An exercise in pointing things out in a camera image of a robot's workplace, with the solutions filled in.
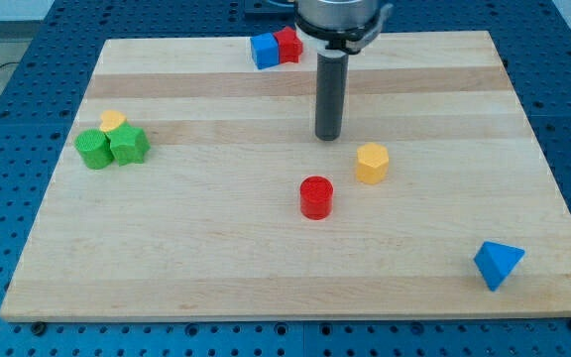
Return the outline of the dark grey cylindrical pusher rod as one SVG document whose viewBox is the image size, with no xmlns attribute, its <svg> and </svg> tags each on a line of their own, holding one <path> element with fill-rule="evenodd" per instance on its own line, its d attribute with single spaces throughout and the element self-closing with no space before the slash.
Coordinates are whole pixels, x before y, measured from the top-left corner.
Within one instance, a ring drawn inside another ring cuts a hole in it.
<svg viewBox="0 0 571 357">
<path fill-rule="evenodd" d="M 342 129 L 349 57 L 317 56 L 315 136 L 322 141 L 339 138 Z"/>
</svg>

